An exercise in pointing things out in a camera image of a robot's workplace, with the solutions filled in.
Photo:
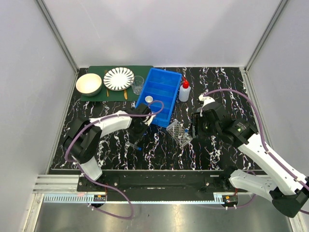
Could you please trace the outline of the clear tube rack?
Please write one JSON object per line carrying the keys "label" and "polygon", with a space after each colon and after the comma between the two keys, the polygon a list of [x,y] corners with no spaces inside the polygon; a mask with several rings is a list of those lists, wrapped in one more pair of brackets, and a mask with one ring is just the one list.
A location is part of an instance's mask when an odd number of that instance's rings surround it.
{"label": "clear tube rack", "polygon": [[185,128],[177,120],[173,121],[170,125],[168,125],[166,129],[167,132],[172,136],[172,138],[181,148],[184,148],[193,139],[189,133],[185,134]]}

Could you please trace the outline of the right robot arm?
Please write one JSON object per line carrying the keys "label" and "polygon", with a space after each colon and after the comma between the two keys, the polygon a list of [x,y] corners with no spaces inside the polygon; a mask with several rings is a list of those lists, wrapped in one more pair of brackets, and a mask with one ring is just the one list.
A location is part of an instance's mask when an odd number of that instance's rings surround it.
{"label": "right robot arm", "polygon": [[232,119],[225,110],[201,108],[192,114],[192,133],[197,138],[216,136],[249,156],[269,180],[229,167],[219,176],[223,191],[243,189],[270,201],[283,215],[294,218],[309,199],[309,178],[280,157],[255,126]]}

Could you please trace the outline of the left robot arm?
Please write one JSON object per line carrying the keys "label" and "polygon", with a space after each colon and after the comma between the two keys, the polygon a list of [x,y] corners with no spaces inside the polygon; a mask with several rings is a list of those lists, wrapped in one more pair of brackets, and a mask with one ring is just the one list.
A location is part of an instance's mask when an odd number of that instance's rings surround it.
{"label": "left robot arm", "polygon": [[87,185],[93,191],[100,191],[104,187],[104,179],[95,153],[101,138],[119,130],[127,130],[133,142],[137,142],[154,118],[155,114],[145,104],[99,118],[79,117],[63,141],[65,159],[79,164],[82,172],[89,177]]}

